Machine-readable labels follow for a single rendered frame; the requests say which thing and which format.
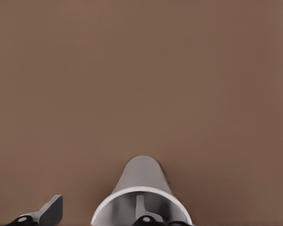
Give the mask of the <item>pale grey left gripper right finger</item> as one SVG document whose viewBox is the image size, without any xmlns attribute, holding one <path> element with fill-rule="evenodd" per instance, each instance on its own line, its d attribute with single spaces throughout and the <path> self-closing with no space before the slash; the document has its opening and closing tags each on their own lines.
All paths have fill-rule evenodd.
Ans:
<svg viewBox="0 0 283 226">
<path fill-rule="evenodd" d="M 165 226 L 163 218 L 146 210 L 144 195 L 136 196 L 135 222 L 133 226 Z"/>
</svg>

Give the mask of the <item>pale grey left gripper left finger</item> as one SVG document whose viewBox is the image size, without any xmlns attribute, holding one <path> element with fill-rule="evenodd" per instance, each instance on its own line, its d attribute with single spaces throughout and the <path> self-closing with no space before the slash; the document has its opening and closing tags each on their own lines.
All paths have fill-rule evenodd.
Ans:
<svg viewBox="0 0 283 226">
<path fill-rule="evenodd" d="M 54 195 L 38 211 L 20 215 L 5 226 L 57 226 L 63 218 L 63 196 Z"/>
</svg>

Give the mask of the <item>white IKEA cup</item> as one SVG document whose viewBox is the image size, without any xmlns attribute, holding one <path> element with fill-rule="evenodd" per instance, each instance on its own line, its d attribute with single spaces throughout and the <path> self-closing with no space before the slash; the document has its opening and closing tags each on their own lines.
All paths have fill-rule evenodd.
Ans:
<svg viewBox="0 0 283 226">
<path fill-rule="evenodd" d="M 159 214 L 165 226 L 193 226 L 159 162 L 147 155 L 135 156 L 126 164 L 114 190 L 95 210 L 91 225 L 133 226 L 137 195 L 144 195 L 146 210 Z"/>
</svg>

